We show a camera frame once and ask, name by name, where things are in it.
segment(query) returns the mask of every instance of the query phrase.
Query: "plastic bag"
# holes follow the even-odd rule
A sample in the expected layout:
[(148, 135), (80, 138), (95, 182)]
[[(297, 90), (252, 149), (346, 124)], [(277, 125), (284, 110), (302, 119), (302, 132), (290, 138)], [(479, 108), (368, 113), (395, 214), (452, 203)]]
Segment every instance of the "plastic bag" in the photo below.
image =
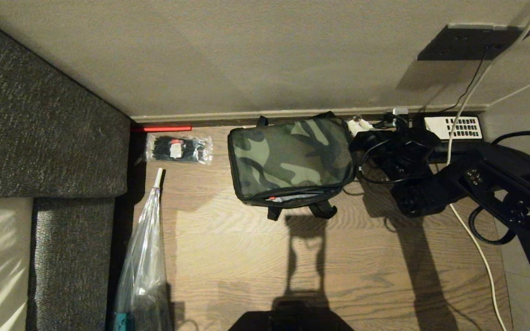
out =
[(162, 168), (128, 243), (114, 306), (114, 331), (171, 331), (159, 221)]
[(147, 135), (145, 161), (212, 163), (212, 138)]

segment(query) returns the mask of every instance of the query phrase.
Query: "black cable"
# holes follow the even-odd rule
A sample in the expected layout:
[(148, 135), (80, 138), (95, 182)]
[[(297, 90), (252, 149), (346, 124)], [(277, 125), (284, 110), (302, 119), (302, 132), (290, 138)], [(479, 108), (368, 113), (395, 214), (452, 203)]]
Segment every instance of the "black cable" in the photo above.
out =
[(448, 111), (450, 109), (453, 109), (453, 108), (457, 107), (457, 105), (459, 105), (459, 101), (461, 101), (461, 98), (463, 98), (467, 94), (467, 92), (469, 91), (469, 87), (472, 86), (473, 81), (476, 79), (476, 77), (477, 77), (477, 75), (478, 75), (478, 73), (480, 71), (480, 68), (482, 67), (482, 63), (484, 63), (484, 59), (486, 58), (486, 54), (488, 54), (488, 50), (489, 50), (489, 48), (486, 48), (486, 50), (484, 50), (484, 56), (482, 56), (482, 59), (480, 60), (480, 64), (478, 65), (478, 67), (476, 69), (476, 72), (473, 73), (472, 80), (467, 85), (467, 88), (465, 88), (465, 92), (461, 96), (459, 96), (459, 98), (457, 99), (457, 102), (455, 103), (455, 105), (452, 105), (451, 107), (448, 107), (446, 109), (437, 111), (436, 114), (443, 113), (443, 111)]
[(343, 192), (344, 192), (346, 195), (351, 195), (351, 196), (353, 196), (353, 197), (357, 197), (357, 196), (359, 196), (359, 195), (364, 195), (364, 194), (365, 194), (365, 192), (361, 192), (361, 193), (351, 193), (351, 192), (345, 190), (345, 187), (343, 187)]
[(479, 241), (490, 244), (490, 245), (504, 245), (509, 243), (512, 239), (515, 238), (517, 235), (510, 229), (507, 231), (507, 234), (505, 234), (502, 238), (498, 240), (489, 240), (484, 237), (482, 237), (481, 234), (479, 234), (478, 230), (476, 229), (476, 216), (482, 211), (484, 208), (480, 205), (478, 208), (474, 209), (471, 214), (469, 214), (469, 220), (467, 220), (467, 223), (469, 224), (469, 230), (472, 231), (472, 234), (474, 237), (476, 237)]
[(381, 145), (387, 143), (388, 141), (390, 140), (384, 140), (382, 142), (380, 142), (379, 144), (373, 146), (372, 148), (368, 149), (365, 154), (363, 155), (363, 157), (361, 158), (361, 168), (360, 168), (360, 171), (361, 171), (361, 178), (365, 179), (366, 182), (370, 182), (370, 183), (373, 183), (373, 184), (396, 184), (396, 183), (401, 183), (401, 182), (406, 182), (408, 180), (414, 180), (414, 179), (422, 179), (421, 177), (411, 177), (411, 178), (400, 178), (398, 180), (386, 180), (386, 181), (379, 181), (379, 180), (373, 180), (373, 179), (370, 179), (368, 178), (367, 176), (365, 176), (364, 172), (363, 172), (363, 166), (365, 165), (366, 161), (368, 160), (368, 157), (370, 155), (370, 152), (373, 151), (374, 149), (376, 149), (377, 147), (380, 147)]
[[(395, 117), (397, 120), (403, 121), (405, 126), (408, 126), (408, 122), (407, 122), (405, 119), (402, 119), (402, 117), (399, 117), (398, 115), (394, 115), (394, 117)], [(376, 128), (376, 129), (385, 129), (385, 128), (387, 128), (387, 127), (385, 126), (385, 124), (386, 124), (386, 122), (384, 122), (384, 121), (379, 121), (379, 122), (377, 122), (377, 123), (372, 124), (372, 126), (373, 126), (374, 128)]]
[(187, 323), (191, 323), (194, 325), (194, 327), (196, 328), (196, 331), (199, 331), (200, 329), (200, 326), (197, 324), (196, 321), (194, 321), (193, 319), (186, 319), (186, 320), (183, 320), (183, 322), (179, 323), (179, 326), (177, 326), (176, 330), (179, 331), (179, 329), (181, 329), (181, 327), (184, 325), (184, 324), (187, 324)]
[(500, 143), (502, 140), (505, 140), (507, 138), (519, 137), (519, 136), (530, 136), (530, 131), (518, 131), (518, 132), (503, 134), (502, 136), (494, 139), (494, 141), (492, 141), (492, 145), (498, 145), (498, 143)]

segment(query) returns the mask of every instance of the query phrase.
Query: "bag handle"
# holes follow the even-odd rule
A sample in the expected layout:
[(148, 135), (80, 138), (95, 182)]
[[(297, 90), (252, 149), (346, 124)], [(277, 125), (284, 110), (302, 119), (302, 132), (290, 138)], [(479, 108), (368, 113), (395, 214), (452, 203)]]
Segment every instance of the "bag handle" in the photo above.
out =
[(268, 126), (269, 120), (265, 116), (259, 117), (259, 120), (257, 121), (257, 126)]
[(332, 111), (321, 113), (313, 117), (314, 119), (336, 119), (336, 115)]
[(308, 205), (308, 207), (314, 216), (325, 220), (332, 218), (337, 213), (337, 207), (335, 205), (331, 206), (328, 200), (313, 203)]
[(267, 210), (267, 218), (273, 221), (277, 221), (281, 213), (282, 213), (282, 208), (269, 207), (269, 209)]

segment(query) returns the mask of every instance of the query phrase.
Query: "gray sofa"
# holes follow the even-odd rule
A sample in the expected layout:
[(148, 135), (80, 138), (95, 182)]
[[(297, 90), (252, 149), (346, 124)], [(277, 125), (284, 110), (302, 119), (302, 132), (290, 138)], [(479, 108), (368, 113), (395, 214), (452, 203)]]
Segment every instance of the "gray sofa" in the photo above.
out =
[(103, 330), (130, 120), (0, 31), (0, 197), (34, 197), (28, 330)]

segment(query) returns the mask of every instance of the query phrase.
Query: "wooden floor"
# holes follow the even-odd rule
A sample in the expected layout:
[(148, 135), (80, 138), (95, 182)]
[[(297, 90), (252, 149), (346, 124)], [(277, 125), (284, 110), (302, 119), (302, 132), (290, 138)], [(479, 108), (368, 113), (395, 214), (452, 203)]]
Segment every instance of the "wooden floor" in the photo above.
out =
[[(356, 331), (501, 329), (486, 269), (450, 209), (408, 219), (389, 187), (353, 182), (346, 190), (364, 194), (332, 199), (339, 212), (328, 222), (307, 209), (267, 220), (265, 208), (243, 205), (234, 195), (226, 144), (232, 128), (194, 128), (193, 135), (212, 136), (210, 166), (147, 164), (147, 191), (156, 169), (166, 169), (161, 222), (175, 321), (186, 321), (179, 331), (227, 330), (245, 312), (271, 310), (276, 298), (297, 291), (326, 296), (330, 310)], [(145, 201), (136, 205), (135, 219)], [(464, 199), (456, 206), (467, 220), (477, 205)], [(484, 236), (497, 236), (486, 212), (477, 225)], [(482, 249), (511, 330), (501, 253), (491, 245)], [(286, 291), (290, 264), (295, 272)]]

